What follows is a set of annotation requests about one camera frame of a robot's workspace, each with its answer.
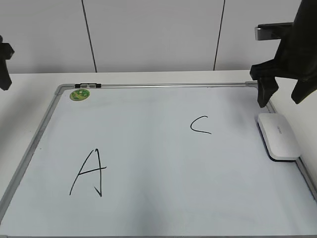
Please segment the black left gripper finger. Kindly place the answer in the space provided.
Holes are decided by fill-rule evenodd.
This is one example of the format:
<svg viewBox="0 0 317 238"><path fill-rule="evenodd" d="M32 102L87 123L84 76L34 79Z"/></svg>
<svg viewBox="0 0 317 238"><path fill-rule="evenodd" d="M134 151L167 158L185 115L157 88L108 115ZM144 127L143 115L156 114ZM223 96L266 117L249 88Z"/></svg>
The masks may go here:
<svg viewBox="0 0 317 238"><path fill-rule="evenodd" d="M0 88L2 90L8 90L12 84L6 61L11 59L14 53L12 46L9 43L4 43L3 37L0 36Z"/></svg>

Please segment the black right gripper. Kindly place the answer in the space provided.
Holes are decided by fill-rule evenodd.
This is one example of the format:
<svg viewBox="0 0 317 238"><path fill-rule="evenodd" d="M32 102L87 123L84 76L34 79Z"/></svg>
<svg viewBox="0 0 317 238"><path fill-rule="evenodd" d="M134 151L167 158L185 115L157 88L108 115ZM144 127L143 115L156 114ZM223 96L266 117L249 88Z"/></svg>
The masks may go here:
<svg viewBox="0 0 317 238"><path fill-rule="evenodd" d="M292 23L288 34L280 39L274 58L251 67L261 108L279 89L275 77L298 80L291 94L296 104L317 90L317 2L301 1Z"/></svg>

